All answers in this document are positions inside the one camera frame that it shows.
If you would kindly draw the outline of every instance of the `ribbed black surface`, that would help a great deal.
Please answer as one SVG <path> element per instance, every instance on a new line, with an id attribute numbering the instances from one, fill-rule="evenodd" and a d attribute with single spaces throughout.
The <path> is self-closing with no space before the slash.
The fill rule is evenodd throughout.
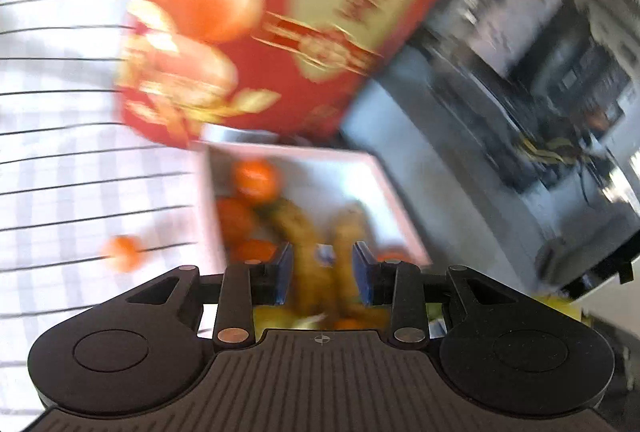
<path id="1" fill-rule="evenodd" d="M 52 410 L 37 432 L 611 432 L 593 412 L 519 420 L 457 396 L 421 352 L 373 331 L 271 331 L 258 346 L 222 352 L 182 399 L 137 417 L 87 419 Z"/>

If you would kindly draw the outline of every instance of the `checkered cloth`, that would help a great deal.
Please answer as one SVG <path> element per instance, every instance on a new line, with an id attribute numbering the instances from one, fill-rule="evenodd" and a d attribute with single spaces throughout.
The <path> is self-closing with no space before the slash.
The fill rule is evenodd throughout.
<path id="1" fill-rule="evenodd" d="M 126 3 L 0 0 L 2 432 L 42 411 L 26 368 L 40 334 L 168 269 L 198 265 L 189 153 L 117 118 Z M 133 274 L 110 271 L 100 256 L 117 234 L 139 236 L 148 250 Z"/>

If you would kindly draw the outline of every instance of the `orange package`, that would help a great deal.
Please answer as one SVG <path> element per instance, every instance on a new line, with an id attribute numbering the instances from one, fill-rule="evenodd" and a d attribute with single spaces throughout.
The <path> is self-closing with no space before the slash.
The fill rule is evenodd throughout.
<path id="1" fill-rule="evenodd" d="M 204 123 L 331 136 L 435 0 L 133 0 L 124 122 L 188 147 Z"/>

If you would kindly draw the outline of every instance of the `open box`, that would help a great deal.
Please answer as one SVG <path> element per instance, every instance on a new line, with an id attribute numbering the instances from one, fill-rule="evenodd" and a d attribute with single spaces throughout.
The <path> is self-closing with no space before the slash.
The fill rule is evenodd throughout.
<path id="1" fill-rule="evenodd" d="M 231 168 L 238 159 L 265 158 L 282 174 L 282 195 L 300 206 L 327 238 L 335 215 L 360 201 L 367 212 L 375 253 L 401 247 L 419 266 L 431 261 L 396 193 L 369 154 L 252 143 L 201 143 L 196 156 L 198 233 L 204 262 L 221 273 L 226 253 L 214 199 L 232 194 Z"/>

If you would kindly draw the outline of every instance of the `box of fruit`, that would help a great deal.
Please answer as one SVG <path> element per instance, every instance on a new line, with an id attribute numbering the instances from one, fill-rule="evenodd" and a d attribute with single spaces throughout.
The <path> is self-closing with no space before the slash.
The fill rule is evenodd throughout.
<path id="1" fill-rule="evenodd" d="M 330 136 L 435 0 L 132 0 L 124 122 L 187 147 L 206 123 Z"/>
<path id="2" fill-rule="evenodd" d="M 202 143 L 194 156 L 203 260 L 222 272 L 227 261 L 265 262 L 278 244 L 292 243 L 291 304 L 298 316 L 354 318 L 363 311 L 345 302 L 358 300 L 351 260 L 356 241 L 366 242 L 381 261 L 430 264 L 401 202 L 369 154 Z"/>

